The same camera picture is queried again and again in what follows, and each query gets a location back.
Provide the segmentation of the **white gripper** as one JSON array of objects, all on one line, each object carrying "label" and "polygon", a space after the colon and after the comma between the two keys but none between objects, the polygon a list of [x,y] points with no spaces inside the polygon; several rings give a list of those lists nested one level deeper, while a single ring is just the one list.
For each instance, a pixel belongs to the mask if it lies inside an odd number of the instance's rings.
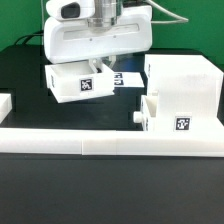
[{"label": "white gripper", "polygon": [[48,0],[44,50],[67,63],[148,50],[152,7],[125,7],[120,0]]}]

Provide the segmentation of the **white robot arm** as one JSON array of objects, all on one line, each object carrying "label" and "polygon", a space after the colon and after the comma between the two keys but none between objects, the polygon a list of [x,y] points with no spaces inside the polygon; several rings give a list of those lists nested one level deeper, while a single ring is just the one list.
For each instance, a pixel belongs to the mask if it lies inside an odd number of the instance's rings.
[{"label": "white robot arm", "polygon": [[152,8],[122,0],[48,0],[44,50],[53,64],[148,50]]}]

